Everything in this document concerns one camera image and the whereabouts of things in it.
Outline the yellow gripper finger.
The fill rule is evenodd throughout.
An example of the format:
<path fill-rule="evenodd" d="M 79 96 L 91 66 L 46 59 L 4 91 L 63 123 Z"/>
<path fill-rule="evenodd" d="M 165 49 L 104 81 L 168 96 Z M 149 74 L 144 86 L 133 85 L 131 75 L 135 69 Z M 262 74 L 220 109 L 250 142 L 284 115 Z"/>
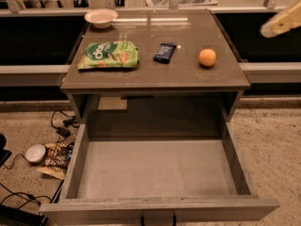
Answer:
<path fill-rule="evenodd" d="M 261 34 L 273 38 L 301 26 L 301 0 L 296 0 L 261 26 Z"/>

